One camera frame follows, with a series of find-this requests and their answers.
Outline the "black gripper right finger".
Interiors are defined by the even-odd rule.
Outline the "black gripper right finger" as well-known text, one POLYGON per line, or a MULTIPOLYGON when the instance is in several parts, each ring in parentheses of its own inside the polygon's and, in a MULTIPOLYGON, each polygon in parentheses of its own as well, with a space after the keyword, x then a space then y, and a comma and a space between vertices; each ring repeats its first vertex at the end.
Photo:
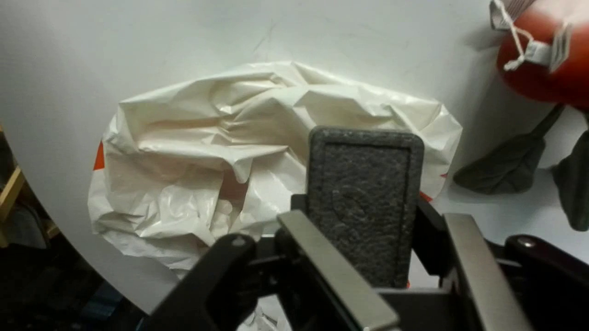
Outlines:
POLYGON ((460 290, 478 331, 531 331, 474 219, 445 213, 460 290))

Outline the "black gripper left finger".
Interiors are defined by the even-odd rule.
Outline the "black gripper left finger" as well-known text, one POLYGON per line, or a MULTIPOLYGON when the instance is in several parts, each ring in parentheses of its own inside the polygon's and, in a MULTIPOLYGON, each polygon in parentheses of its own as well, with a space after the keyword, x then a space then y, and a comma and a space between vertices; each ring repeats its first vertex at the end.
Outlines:
POLYGON ((355 331, 399 331, 397 312, 301 211, 279 213, 277 222, 318 272, 355 331))

